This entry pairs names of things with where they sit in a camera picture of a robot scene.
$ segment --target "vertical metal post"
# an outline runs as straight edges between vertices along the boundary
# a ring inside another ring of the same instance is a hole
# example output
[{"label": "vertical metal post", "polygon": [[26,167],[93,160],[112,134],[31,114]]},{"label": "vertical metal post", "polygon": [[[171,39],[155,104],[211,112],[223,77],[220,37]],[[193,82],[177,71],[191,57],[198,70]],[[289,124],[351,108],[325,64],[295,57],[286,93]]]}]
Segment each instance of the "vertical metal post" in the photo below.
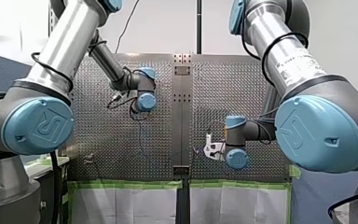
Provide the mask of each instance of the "vertical metal post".
[{"label": "vertical metal post", "polygon": [[197,54],[202,54],[202,0],[197,0]]}]

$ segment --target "robotic arm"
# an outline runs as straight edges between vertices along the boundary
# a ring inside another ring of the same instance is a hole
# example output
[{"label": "robotic arm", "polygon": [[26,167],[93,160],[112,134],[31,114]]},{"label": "robotic arm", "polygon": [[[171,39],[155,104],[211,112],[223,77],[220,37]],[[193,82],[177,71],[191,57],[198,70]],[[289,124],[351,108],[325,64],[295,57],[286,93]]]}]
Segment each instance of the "robotic arm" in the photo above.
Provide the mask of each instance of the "robotic arm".
[{"label": "robotic arm", "polygon": [[123,69],[97,27],[121,1],[68,1],[39,57],[26,78],[14,81],[0,100],[0,151],[21,155],[46,154],[61,146],[74,125],[68,93],[84,54],[101,66],[116,91],[138,91],[132,111],[150,112],[156,106],[155,72],[143,67]]},{"label": "robotic arm", "polygon": [[275,127],[265,123],[263,130],[246,117],[227,117],[224,154],[231,167],[247,165],[246,141],[271,136],[307,170],[358,171],[358,91],[345,77],[326,73],[309,54],[301,42],[308,42],[309,29],[302,1],[234,1],[230,32],[255,47],[271,84],[264,112],[280,105]]},{"label": "robotic arm", "polygon": [[[74,118],[68,93],[87,51],[110,78],[112,89],[137,91],[132,112],[150,112],[157,103],[154,70],[122,68],[98,35],[108,15],[121,9],[121,0],[65,2],[48,43],[33,54],[28,76],[0,93],[0,214],[5,213],[0,223],[39,223],[40,186],[29,181],[16,155],[52,153],[69,138]],[[51,3],[56,7],[62,0]]]}]

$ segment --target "metal bracket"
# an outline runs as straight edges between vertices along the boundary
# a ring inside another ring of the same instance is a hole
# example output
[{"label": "metal bracket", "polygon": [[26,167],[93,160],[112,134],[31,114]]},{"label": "metal bracket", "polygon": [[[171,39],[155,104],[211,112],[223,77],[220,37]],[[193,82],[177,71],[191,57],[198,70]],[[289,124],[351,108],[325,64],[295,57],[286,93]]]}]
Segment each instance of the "metal bracket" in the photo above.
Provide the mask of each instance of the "metal bracket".
[{"label": "metal bracket", "polygon": [[175,66],[176,76],[190,76],[190,66]]},{"label": "metal bracket", "polygon": [[226,150],[226,143],[212,143],[212,134],[206,134],[206,145],[203,149],[206,157],[215,160],[215,161],[224,161],[225,158],[223,156]]},{"label": "metal bracket", "polygon": [[174,175],[189,175],[190,167],[188,165],[176,165],[173,166]]}]

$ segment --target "green tape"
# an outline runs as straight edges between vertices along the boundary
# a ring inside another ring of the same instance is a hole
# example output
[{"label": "green tape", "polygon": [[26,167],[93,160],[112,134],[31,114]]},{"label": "green tape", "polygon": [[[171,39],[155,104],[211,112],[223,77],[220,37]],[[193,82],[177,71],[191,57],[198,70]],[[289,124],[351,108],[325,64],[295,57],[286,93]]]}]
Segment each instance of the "green tape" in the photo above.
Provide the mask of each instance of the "green tape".
[{"label": "green tape", "polygon": [[69,182],[71,189],[179,189],[182,181],[125,181],[125,180],[91,180]]},{"label": "green tape", "polygon": [[62,196],[62,204],[65,204],[68,202],[68,193],[66,193],[65,195]]},{"label": "green tape", "polygon": [[255,181],[234,181],[234,180],[191,180],[192,189],[220,189],[220,188],[241,188],[241,189],[290,189],[290,183],[261,183]]},{"label": "green tape", "polygon": [[289,166],[289,175],[291,177],[295,177],[296,179],[299,179],[301,177],[301,170],[294,165],[290,165]]},{"label": "green tape", "polygon": [[287,189],[287,224],[292,223],[292,185]]},{"label": "green tape", "polygon": [[68,184],[68,223],[72,224],[72,207],[74,205],[74,192],[75,189]]}]

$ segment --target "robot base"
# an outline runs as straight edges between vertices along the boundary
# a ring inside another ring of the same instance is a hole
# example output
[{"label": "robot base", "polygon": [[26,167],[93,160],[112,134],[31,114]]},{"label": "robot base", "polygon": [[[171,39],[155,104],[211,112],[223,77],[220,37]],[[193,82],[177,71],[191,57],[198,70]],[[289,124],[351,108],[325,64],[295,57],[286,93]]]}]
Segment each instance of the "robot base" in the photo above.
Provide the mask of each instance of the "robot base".
[{"label": "robot base", "polygon": [[36,181],[22,194],[0,201],[0,223],[37,224],[40,221],[40,185]]}]

